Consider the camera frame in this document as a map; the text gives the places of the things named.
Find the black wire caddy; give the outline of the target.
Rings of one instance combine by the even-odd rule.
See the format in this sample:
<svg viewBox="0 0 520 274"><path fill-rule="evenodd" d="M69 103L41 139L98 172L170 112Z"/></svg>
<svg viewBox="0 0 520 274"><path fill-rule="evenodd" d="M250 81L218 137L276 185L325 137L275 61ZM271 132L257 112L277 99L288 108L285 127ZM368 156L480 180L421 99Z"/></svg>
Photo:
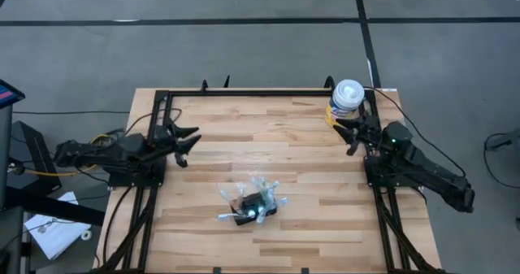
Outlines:
<svg viewBox="0 0 520 274"><path fill-rule="evenodd" d="M230 202L230 207L231 207L232 213L238 213L241 215L245 215L244 219L234 220L236 225L241 226L241 225L245 225L245 224L252 223L252 222L256 223L256 218L258 216L258 208L259 207L266 208L266 203L262 200L262 195L260 195L257 192L254 194L249 194L247 196L244 196L241 204L236 203L236 199L233 199ZM248 217L249 210L255 210L256 216ZM266 217L276 214L277 211L278 211L278 207L274 208L273 210L269 210Z"/></svg>

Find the monitor with pink blue screen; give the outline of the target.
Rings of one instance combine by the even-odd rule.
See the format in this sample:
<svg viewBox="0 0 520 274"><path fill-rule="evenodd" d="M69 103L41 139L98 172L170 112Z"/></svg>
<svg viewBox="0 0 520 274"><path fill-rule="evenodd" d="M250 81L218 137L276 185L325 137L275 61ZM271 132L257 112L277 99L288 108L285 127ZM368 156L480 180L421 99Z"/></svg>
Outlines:
<svg viewBox="0 0 520 274"><path fill-rule="evenodd" d="M26 96L22 91L0 79L0 109L11 107L25 98Z"/></svg>

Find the black floor case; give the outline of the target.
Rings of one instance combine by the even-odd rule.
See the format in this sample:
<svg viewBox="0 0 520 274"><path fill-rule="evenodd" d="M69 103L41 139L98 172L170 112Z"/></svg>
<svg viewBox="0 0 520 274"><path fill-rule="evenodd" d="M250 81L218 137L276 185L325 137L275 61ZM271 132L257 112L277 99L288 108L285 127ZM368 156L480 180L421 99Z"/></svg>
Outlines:
<svg viewBox="0 0 520 274"><path fill-rule="evenodd" d="M25 170L21 175L10 172L7 177L9 186L44 196L62 187L57 176L29 173L56 173L56 168L43 135L22 121L11 126L10 156L19 160Z"/></svg>

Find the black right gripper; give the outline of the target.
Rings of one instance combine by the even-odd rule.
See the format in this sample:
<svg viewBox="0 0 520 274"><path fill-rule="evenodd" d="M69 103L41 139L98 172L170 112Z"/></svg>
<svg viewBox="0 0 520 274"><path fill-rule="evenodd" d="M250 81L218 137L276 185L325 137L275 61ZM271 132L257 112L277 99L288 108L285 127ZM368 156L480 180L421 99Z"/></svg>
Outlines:
<svg viewBox="0 0 520 274"><path fill-rule="evenodd" d="M379 117L362 115L357 119L338 119L333 126L346 144L350 145L347 155L352 156L360 143L374 145L379 141L381 127Z"/></svg>

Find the yellow Lysol wipes canister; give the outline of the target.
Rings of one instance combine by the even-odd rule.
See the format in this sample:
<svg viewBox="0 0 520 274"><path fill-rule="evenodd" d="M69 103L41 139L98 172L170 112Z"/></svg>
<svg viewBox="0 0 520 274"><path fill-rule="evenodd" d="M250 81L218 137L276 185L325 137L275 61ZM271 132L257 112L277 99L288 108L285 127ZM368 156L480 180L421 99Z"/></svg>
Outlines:
<svg viewBox="0 0 520 274"><path fill-rule="evenodd" d="M365 98L363 86L350 79L342 80L334 89L326 108L325 120L332 126L337 120L354 120Z"/></svg>

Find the white paper sheets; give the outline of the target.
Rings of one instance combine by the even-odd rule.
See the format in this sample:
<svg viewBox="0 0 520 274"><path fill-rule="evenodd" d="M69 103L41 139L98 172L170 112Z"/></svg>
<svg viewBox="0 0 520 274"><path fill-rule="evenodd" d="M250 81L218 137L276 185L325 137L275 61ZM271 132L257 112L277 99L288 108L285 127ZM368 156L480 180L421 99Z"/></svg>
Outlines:
<svg viewBox="0 0 520 274"><path fill-rule="evenodd" d="M48 215L34 215L24 227L43 251L48 260L58 258L72 243L85 233L91 237L91 224L62 220Z"/></svg>

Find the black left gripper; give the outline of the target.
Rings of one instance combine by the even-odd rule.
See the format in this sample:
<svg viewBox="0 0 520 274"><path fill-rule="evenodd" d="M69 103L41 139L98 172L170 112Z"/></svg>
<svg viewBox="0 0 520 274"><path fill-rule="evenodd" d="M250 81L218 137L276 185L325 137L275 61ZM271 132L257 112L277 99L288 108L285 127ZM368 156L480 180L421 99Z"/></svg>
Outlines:
<svg viewBox="0 0 520 274"><path fill-rule="evenodd" d="M167 149L167 154L173 153L178 166L186 168L187 161L185 154L197 144L202 138L201 135L195 135L183 140L199 130L199 127L181 128L174 123L168 123L163 126L157 126L154 134L154 144L160 149Z"/></svg>

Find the black aluminium table frame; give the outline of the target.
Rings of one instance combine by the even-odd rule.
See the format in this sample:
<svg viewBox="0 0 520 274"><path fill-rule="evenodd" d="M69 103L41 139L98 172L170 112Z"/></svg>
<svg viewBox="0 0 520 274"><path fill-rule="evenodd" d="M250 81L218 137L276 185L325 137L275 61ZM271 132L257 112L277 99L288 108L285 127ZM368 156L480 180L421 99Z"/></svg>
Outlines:
<svg viewBox="0 0 520 274"><path fill-rule="evenodd" d="M178 107L201 140L189 166L167 160L152 218L119 263L109 258L148 194L116 189L97 253L101 274L442 274L423 198L366 179L366 148L347 155L324 114L322 88L138 89L129 123L150 127L155 107ZM252 177L278 181L287 198L261 224L220 221L220 196Z"/></svg>

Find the black floor beam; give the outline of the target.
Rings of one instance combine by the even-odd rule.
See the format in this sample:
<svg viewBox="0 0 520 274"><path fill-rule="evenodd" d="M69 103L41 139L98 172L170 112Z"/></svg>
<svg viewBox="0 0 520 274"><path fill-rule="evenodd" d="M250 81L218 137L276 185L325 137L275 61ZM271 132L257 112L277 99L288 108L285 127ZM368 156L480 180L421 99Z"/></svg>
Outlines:
<svg viewBox="0 0 520 274"><path fill-rule="evenodd" d="M61 220L96 226L101 226L105 218L103 211L7 186L0 193L0 211L15 207L38 215L47 215Z"/></svg>

